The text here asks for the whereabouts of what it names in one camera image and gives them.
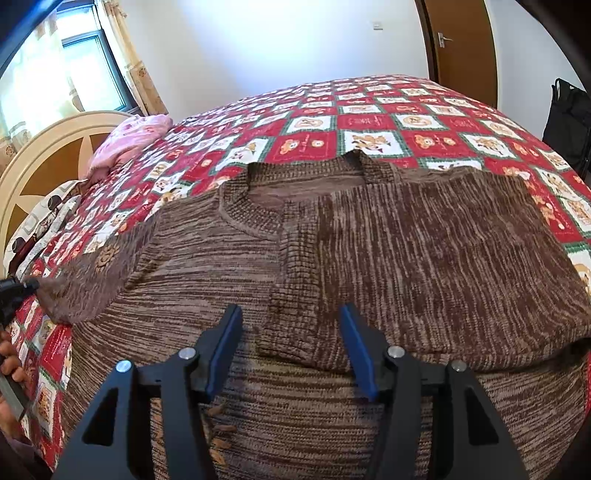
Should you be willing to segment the person's left hand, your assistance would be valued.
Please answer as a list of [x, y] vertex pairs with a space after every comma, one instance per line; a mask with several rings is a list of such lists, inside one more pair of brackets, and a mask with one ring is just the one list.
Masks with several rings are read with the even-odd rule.
[[[17, 383], [26, 380], [26, 373], [21, 365], [15, 347], [11, 343], [11, 336], [1, 331], [1, 374], [10, 376]], [[14, 417], [4, 397], [1, 397], [1, 430], [11, 439], [27, 441], [20, 422]]]

